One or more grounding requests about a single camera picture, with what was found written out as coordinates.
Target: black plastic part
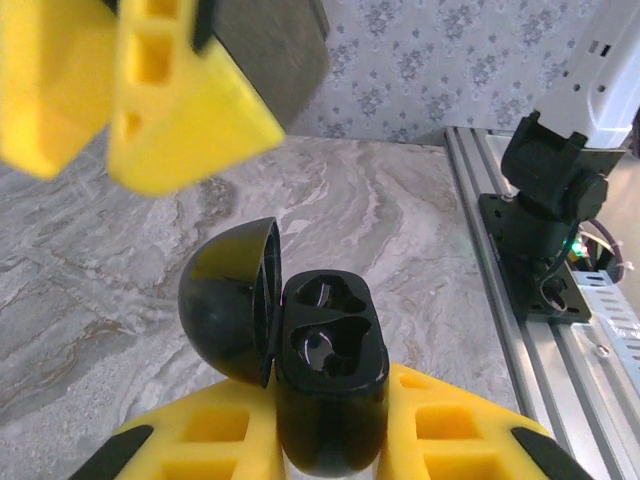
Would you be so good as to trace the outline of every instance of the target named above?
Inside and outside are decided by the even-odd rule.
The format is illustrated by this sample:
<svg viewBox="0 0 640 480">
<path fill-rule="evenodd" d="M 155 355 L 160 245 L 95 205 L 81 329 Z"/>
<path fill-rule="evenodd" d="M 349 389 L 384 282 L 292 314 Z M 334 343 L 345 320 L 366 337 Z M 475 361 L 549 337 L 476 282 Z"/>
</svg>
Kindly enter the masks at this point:
<svg viewBox="0 0 640 480">
<path fill-rule="evenodd" d="M 390 370 L 369 287 L 354 273 L 317 270 L 281 291 L 275 219 L 240 225 L 188 262 L 182 325 L 202 358 L 236 380 L 266 386 L 275 358 L 278 433 L 300 470 L 362 470 L 385 437 Z"/>
<path fill-rule="evenodd" d="M 114 15 L 118 14 L 119 0 L 102 0 L 102 3 L 109 7 L 109 10 L 111 10 Z"/>
<path fill-rule="evenodd" d="M 278 437 L 287 457 L 315 477 L 347 477 L 367 468 L 387 432 L 388 382 L 346 400 L 304 395 L 276 386 Z"/>
<path fill-rule="evenodd" d="M 278 380 L 305 395 L 340 399 L 377 391 L 389 356 L 366 282 L 338 270 L 291 278 L 284 288 Z"/>
<path fill-rule="evenodd" d="M 596 218 L 608 191 L 609 183 L 604 175 L 585 174 L 576 179 L 566 193 L 568 215 L 579 222 Z"/>
<path fill-rule="evenodd" d="M 520 194 L 509 201 L 489 195 L 487 204 L 494 206 L 492 224 L 497 228 L 494 233 L 500 239 L 500 247 L 515 255 L 535 259 L 553 257 L 571 230 L 570 225 L 549 218 Z"/>
<path fill-rule="evenodd" d="M 389 356 L 365 281 L 335 270 L 291 278 L 276 354 L 278 433 L 315 476 L 368 467 L 386 433 Z"/>
<path fill-rule="evenodd" d="M 194 52 L 200 53 L 215 37 L 214 15 L 220 0 L 199 0 L 196 7 L 196 19 L 193 23 L 193 36 L 191 47 Z"/>
<path fill-rule="evenodd" d="M 530 232 L 514 230 L 513 224 L 510 223 L 510 211 L 514 208 L 514 201 L 505 201 L 497 195 L 483 194 L 480 195 L 478 203 L 485 228 L 492 239 L 494 253 L 505 279 L 507 294 L 516 318 L 522 321 L 588 323 L 591 319 L 591 311 L 566 264 L 560 267 L 557 273 L 558 281 L 551 283 L 551 285 L 561 284 L 564 287 L 557 295 L 566 308 L 563 312 L 558 312 L 541 298 L 538 286 L 546 272 L 547 262 L 515 253 L 513 245 L 505 240 L 505 236 L 511 234 L 513 235 L 511 241 L 520 239 L 523 243 L 531 242 L 533 248 L 536 240 L 542 242 L 544 237 L 535 229 Z"/>
<path fill-rule="evenodd" d="M 227 230 L 189 260 L 178 292 L 180 319 L 213 368 L 266 387 L 277 348 L 281 271 L 273 218 Z"/>
<path fill-rule="evenodd" d="M 594 480 L 552 438 L 526 427 L 513 428 L 511 434 L 549 480 Z"/>
<path fill-rule="evenodd" d="M 114 435 L 69 480 L 115 480 L 152 433 L 140 425 Z"/>
<path fill-rule="evenodd" d="M 215 37 L 286 130 L 329 72 L 323 12 L 320 0 L 199 0 L 192 47 Z"/>
<path fill-rule="evenodd" d="M 593 175 L 604 179 L 624 151 L 585 149 L 585 136 L 574 133 L 566 140 L 540 125 L 539 118 L 540 113 L 533 112 L 521 120 L 502 158 L 502 173 L 532 203 L 570 225 L 576 220 L 568 198 L 575 182 Z M 600 197 L 591 198 L 600 204 L 589 205 L 587 211 L 599 211 L 604 201 Z"/>
<path fill-rule="evenodd" d="M 610 269 L 610 266 L 611 266 L 612 263 L 613 263 L 614 266 L 617 266 L 615 264 L 615 256 L 613 255 L 611 250 L 609 250 L 607 248 L 603 248 L 602 249 L 602 253 L 600 253 L 600 256 L 599 257 L 595 257 L 595 258 L 597 258 L 598 260 L 596 261 L 596 264 L 593 265 L 593 268 L 591 269 L 594 272 L 599 272 L 600 270 L 607 270 L 608 271 Z"/>
</svg>

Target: metal rail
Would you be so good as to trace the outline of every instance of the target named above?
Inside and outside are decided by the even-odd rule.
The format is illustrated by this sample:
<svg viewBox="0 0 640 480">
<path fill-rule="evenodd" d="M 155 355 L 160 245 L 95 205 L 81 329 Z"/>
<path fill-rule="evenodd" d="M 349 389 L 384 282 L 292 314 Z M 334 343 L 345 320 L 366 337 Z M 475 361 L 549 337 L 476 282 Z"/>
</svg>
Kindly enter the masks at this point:
<svg viewBox="0 0 640 480">
<path fill-rule="evenodd" d="M 516 320 L 478 208 L 481 193 L 513 193 L 490 140 L 486 130 L 446 131 L 449 161 L 520 410 L 545 426 L 595 479 L 640 480 L 640 397 L 625 370 L 629 362 L 621 361 L 628 356 L 616 354 L 622 347 L 607 334 L 610 315 L 595 308 L 598 295 L 624 297 L 606 274 L 599 280 L 580 277 L 594 312 L 590 324 Z M 633 312 L 629 321 L 637 322 Z"/>
</svg>

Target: marble countertop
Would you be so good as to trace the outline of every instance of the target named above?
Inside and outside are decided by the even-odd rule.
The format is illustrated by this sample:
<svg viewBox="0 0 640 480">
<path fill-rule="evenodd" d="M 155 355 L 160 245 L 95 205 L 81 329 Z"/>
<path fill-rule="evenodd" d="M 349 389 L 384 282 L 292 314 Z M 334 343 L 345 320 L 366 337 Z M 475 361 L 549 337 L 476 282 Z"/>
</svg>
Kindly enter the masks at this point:
<svg viewBox="0 0 640 480">
<path fill-rule="evenodd" d="M 111 182 L 104 145 L 51 183 L 0 166 L 0 478 L 66 478 L 125 420 L 221 379 L 177 282 L 206 240 L 266 216 L 285 280 L 362 275 L 392 361 L 517 408 L 442 149 L 292 137 L 146 199 Z"/>
</svg>

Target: cable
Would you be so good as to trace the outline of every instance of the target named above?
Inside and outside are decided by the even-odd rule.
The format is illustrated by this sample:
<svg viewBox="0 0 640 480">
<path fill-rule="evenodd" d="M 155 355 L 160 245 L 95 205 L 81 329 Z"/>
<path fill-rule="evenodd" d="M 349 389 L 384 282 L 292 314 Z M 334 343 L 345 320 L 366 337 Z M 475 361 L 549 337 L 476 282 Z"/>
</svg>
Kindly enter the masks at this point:
<svg viewBox="0 0 640 480">
<path fill-rule="evenodd" d="M 567 310 L 567 305 L 559 295 L 559 288 L 552 287 L 550 289 L 550 292 L 548 292 L 549 294 L 545 292 L 545 289 L 547 289 L 547 282 L 554 278 L 555 274 L 558 273 L 558 270 L 560 270 L 560 267 L 562 267 L 562 264 L 567 260 L 567 258 L 569 258 L 569 253 L 571 253 L 573 241 L 578 235 L 579 228 L 580 222 L 574 222 L 574 224 L 571 226 L 571 229 L 569 230 L 569 234 L 567 235 L 567 239 L 564 242 L 562 250 L 560 251 L 558 256 L 556 256 L 555 260 L 545 273 L 545 276 L 542 277 L 542 279 L 538 283 L 538 291 L 540 293 L 540 297 L 542 298 L 542 300 L 544 300 L 547 306 L 553 308 L 557 313 L 564 313 Z"/>
<path fill-rule="evenodd" d="M 613 238 L 611 232 L 609 232 L 609 230 L 607 230 L 607 228 L 595 218 L 591 220 L 591 225 L 593 225 L 596 230 L 598 230 L 602 234 L 604 239 L 611 247 L 611 250 L 613 250 L 613 256 L 616 259 L 616 266 L 618 267 L 618 278 L 616 280 L 616 283 L 622 281 L 622 279 L 624 278 L 624 259 L 622 258 L 622 250 L 620 250 L 618 242 L 616 242 L 616 239 Z"/>
</svg>

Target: wall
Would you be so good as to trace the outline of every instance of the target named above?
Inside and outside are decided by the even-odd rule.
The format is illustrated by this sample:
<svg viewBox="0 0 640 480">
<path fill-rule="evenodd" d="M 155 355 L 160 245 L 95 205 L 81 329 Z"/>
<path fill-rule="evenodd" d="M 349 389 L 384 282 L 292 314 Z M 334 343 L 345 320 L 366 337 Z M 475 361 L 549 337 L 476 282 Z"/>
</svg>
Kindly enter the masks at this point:
<svg viewBox="0 0 640 480">
<path fill-rule="evenodd" d="M 292 133 L 407 142 L 513 129 L 598 0 L 324 0 L 332 70 Z"/>
</svg>

